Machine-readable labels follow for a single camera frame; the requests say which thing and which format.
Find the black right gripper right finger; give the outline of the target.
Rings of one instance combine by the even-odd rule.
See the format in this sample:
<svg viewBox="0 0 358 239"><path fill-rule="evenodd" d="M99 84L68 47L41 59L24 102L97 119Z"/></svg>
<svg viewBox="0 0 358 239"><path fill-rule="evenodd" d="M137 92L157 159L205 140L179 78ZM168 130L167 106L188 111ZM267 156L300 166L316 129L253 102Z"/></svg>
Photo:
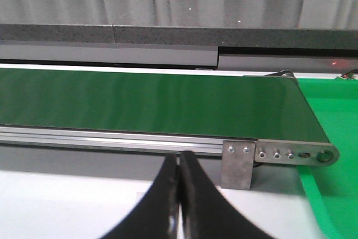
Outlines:
<svg viewBox="0 0 358 239"><path fill-rule="evenodd" d="M217 190L195 154L180 154L180 193L185 238L271 238Z"/></svg>

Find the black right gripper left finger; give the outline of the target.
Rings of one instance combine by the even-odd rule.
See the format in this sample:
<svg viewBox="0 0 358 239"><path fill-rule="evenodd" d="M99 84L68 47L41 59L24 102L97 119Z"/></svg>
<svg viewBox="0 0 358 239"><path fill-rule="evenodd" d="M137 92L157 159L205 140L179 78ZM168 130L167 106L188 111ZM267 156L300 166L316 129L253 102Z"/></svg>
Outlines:
<svg viewBox="0 0 358 239"><path fill-rule="evenodd" d="M149 190L132 211L104 238L177 238L178 169L173 154L163 165Z"/></svg>

